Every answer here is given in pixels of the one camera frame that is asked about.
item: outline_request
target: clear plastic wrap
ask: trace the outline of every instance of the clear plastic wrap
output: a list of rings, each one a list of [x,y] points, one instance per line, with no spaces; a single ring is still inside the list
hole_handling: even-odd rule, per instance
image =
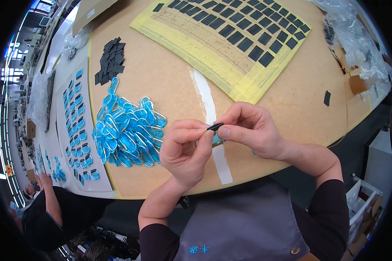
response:
[[[29,99],[28,114],[31,115],[33,123],[42,131],[47,130],[49,121],[49,99],[52,98],[52,87],[54,85],[55,70],[47,74],[37,74],[33,77],[32,91]]]
[[[360,78],[365,80],[369,90],[361,93],[362,97],[374,95],[383,99],[390,91],[391,84],[387,76],[385,62],[367,29],[357,19],[355,6],[348,0],[312,0],[324,15],[326,42],[331,49],[339,44],[347,54],[360,51],[366,60],[360,66]]]
[[[77,50],[81,49],[89,41],[91,30],[91,26],[87,25],[73,37],[73,27],[71,26],[61,48],[61,58],[68,61],[72,60]]]

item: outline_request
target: black sleeve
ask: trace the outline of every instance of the black sleeve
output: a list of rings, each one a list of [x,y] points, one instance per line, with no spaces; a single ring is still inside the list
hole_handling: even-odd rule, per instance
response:
[[[292,204],[296,222],[311,253],[320,261],[339,261],[347,248],[349,210],[345,185],[327,180],[315,191],[309,212]]]
[[[162,224],[144,227],[139,240],[142,261],[172,261],[180,245],[180,237]]]

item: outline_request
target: cardboard box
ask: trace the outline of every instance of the cardboard box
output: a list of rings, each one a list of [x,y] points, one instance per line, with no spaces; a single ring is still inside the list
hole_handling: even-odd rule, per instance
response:
[[[111,7],[118,0],[87,0],[81,1],[78,7],[76,19],[73,23],[73,37],[90,23],[94,18]]]
[[[33,123],[32,119],[27,119],[26,121],[26,138],[33,139],[36,135],[36,125]]]

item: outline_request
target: fingernail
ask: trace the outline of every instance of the fingernail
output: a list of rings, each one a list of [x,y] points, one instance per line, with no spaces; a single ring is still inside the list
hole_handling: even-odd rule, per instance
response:
[[[218,136],[221,138],[228,138],[231,135],[231,130],[227,127],[220,127],[218,130]]]

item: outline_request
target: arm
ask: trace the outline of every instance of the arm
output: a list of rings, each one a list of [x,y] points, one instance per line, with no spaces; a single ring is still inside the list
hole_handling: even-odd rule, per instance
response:
[[[212,154],[213,131],[198,120],[175,121],[160,150],[163,167],[171,172],[164,184],[152,191],[138,214],[140,231],[151,224],[167,226],[167,217],[184,192],[202,180],[205,164]],[[197,148],[193,142],[199,140]]]
[[[43,190],[45,191],[46,211],[61,228],[63,226],[63,217],[61,214],[60,204],[58,203],[54,189],[52,188],[52,179],[46,173],[42,172],[41,180]]]
[[[236,102],[216,122],[220,138],[242,143],[263,159],[285,161],[315,177],[316,187],[327,180],[343,181],[340,161],[324,146],[287,141],[278,132],[270,112],[246,102]]]

